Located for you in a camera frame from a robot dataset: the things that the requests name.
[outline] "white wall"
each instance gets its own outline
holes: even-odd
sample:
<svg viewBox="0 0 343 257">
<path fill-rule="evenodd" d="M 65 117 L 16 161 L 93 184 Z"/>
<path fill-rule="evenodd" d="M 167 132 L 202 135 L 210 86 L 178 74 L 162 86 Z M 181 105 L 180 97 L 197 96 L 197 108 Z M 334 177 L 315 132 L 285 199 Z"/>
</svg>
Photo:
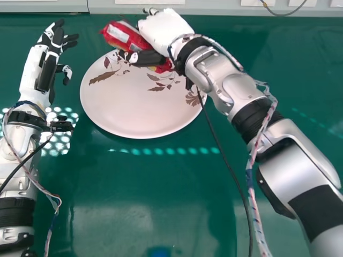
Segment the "white wall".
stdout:
<svg viewBox="0 0 343 257">
<path fill-rule="evenodd" d="M 270 16 L 263 7 L 243 7 L 240 0 L 185 0 L 186 5 L 171 5 L 181 14 L 218 14 L 238 16 Z M 288 7 L 289 0 L 276 0 L 275 12 L 286 13 L 294 9 Z M 343 7 L 330 8 L 331 0 L 318 0 L 316 7 L 303 7 L 293 16 L 333 16 L 343 17 Z M 156 5 L 164 8 L 167 5 Z M 116 5 L 115 0 L 88 0 L 91 13 L 141 13 L 146 5 Z"/>
</svg>

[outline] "red packaging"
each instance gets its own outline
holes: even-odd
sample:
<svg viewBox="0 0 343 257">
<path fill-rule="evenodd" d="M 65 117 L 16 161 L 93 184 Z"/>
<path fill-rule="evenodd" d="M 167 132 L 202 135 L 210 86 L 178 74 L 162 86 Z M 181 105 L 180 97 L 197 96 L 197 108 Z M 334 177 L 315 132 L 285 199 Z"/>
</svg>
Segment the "red packaging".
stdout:
<svg viewBox="0 0 343 257">
<path fill-rule="evenodd" d="M 111 46 L 126 52 L 153 50 L 153 47 L 140 35 L 139 31 L 125 21 L 111 21 L 100 31 L 100 34 Z M 165 64 L 149 67 L 149 69 L 156 73 L 172 71 L 172 62 L 168 59 Z"/>
</svg>

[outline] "white plate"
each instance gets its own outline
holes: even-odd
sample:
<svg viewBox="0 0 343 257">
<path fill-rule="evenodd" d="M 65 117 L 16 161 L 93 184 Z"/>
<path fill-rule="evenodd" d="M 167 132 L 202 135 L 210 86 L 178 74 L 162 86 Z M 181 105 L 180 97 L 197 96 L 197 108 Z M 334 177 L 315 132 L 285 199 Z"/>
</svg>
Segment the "white plate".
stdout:
<svg viewBox="0 0 343 257">
<path fill-rule="evenodd" d="M 99 58 L 81 82 L 80 97 L 88 117 L 102 129 L 134 139 L 158 138 L 190 124 L 201 112 L 196 87 L 185 89 L 176 72 L 157 74 L 117 56 Z"/>
</svg>

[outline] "black band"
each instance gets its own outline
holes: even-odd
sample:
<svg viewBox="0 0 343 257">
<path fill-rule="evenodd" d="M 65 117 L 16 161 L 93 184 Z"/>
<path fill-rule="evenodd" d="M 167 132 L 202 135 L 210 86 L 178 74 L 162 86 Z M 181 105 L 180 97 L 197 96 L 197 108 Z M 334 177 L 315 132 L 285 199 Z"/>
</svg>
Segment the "black band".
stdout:
<svg viewBox="0 0 343 257">
<path fill-rule="evenodd" d="M 44 119 L 35 115 L 27 114 L 23 111 L 13 111 L 10 114 L 8 123 L 16 122 L 30 124 L 35 127 L 40 127 L 41 129 L 44 129 L 47 126 L 47 123 L 44 121 Z"/>
<path fill-rule="evenodd" d="M 343 225 L 343 202 L 330 186 L 317 186 L 289 202 L 305 232 L 313 240 L 324 231 Z"/>
<path fill-rule="evenodd" d="M 35 201 L 28 198 L 0 198 L 0 228 L 32 226 Z"/>
<path fill-rule="evenodd" d="M 249 143 L 257 135 L 271 104 L 268 98 L 258 99 L 244 106 L 234 116 L 232 125 L 241 134 L 245 143 Z M 268 126 L 283 118 L 278 111 L 275 111 Z"/>
<path fill-rule="evenodd" d="M 177 55 L 177 59 L 174 61 L 175 65 L 175 71 L 179 75 L 185 76 L 184 69 L 185 64 L 188 59 L 188 56 L 198 47 L 202 46 L 211 46 L 211 43 L 209 43 L 206 39 L 202 37 L 195 37 L 194 39 L 191 39 L 187 42 L 187 44 L 184 45 L 184 47 L 181 49 L 181 51 Z"/>
</svg>

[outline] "green tabletop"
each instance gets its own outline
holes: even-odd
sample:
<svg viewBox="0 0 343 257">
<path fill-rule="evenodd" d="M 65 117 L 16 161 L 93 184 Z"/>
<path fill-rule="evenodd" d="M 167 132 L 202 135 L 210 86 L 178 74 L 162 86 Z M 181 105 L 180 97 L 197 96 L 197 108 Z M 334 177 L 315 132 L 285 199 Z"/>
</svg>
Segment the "green tabletop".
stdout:
<svg viewBox="0 0 343 257">
<path fill-rule="evenodd" d="M 59 137 L 60 142 L 44 150 L 39 163 L 41 183 L 63 200 L 50 256 L 134 257 L 154 247 L 170 248 L 173 255 L 184 257 L 247 256 L 242 200 L 203 113 L 181 131 L 152 140 L 111 135 L 84 113 L 80 82 L 92 63 L 111 50 L 99 30 L 110 20 L 122 17 L 1 15 L 0 110 L 19 97 L 29 48 L 47 25 L 61 17 L 65 18 L 66 32 L 80 33 L 80 40 L 77 48 L 61 58 L 61 63 L 69 64 L 74 73 L 67 87 L 61 83 L 63 76 L 57 77 L 53 107 L 61 108 L 77 122 L 69 151 L 68 137 Z M 139 17 L 125 18 L 137 21 Z M 254 78 L 270 83 L 282 114 L 298 124 L 342 177 L 343 20 L 186 19 L 196 32 L 230 50 Z M 245 144 L 211 100 L 206 108 L 246 191 Z M 309 256 L 299 225 L 276 214 L 261 191 L 256 191 L 273 255 Z M 39 194 L 35 248 L 40 256 L 52 215 L 49 201 Z M 256 244 L 254 256 L 259 256 Z"/>
</svg>

